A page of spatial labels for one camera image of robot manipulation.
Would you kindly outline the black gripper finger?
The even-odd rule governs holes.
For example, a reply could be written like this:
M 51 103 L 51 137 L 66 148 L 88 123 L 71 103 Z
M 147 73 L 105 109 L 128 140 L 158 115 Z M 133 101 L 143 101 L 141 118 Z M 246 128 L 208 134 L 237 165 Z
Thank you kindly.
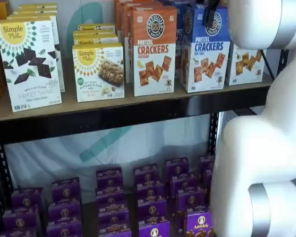
M 218 6 L 227 6 L 226 0 L 205 0 L 204 24 L 212 24 Z

